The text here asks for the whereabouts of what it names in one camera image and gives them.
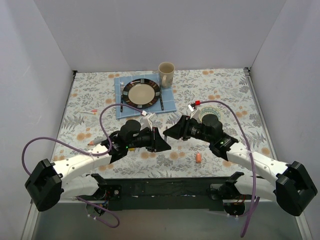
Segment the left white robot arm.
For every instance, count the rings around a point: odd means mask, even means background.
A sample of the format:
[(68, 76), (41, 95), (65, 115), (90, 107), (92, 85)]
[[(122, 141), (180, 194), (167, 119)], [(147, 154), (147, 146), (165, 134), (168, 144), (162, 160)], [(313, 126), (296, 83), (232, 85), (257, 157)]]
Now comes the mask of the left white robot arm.
[(171, 146), (161, 137), (157, 127), (141, 128), (138, 121), (128, 120), (120, 130), (111, 133), (108, 139), (88, 152), (81, 151), (57, 163), (41, 160), (29, 173), (24, 186), (40, 212), (49, 210), (61, 198), (92, 196), (101, 200), (107, 193), (101, 180), (83, 183), (72, 182), (73, 179), (122, 159), (132, 148), (146, 148), (158, 153), (170, 150)]

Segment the white marker with yellow tip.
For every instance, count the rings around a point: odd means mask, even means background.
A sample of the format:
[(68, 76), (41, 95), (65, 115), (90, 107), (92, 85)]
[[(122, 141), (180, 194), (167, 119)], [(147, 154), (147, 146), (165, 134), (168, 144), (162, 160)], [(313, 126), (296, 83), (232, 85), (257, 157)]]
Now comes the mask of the white marker with yellow tip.
[(96, 114), (97, 114), (97, 112), (93, 112), (93, 111), (83, 111), (83, 110), (79, 110), (78, 113), (88, 114), (88, 115), (96, 115)]

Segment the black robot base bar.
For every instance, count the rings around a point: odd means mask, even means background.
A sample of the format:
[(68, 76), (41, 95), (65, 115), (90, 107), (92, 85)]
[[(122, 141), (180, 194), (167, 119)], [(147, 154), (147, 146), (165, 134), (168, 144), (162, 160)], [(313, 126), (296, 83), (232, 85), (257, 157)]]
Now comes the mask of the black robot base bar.
[(235, 184), (244, 173), (229, 177), (120, 178), (92, 174), (98, 189), (88, 201), (108, 201), (111, 211), (186, 210), (223, 211), (223, 201), (240, 196)]

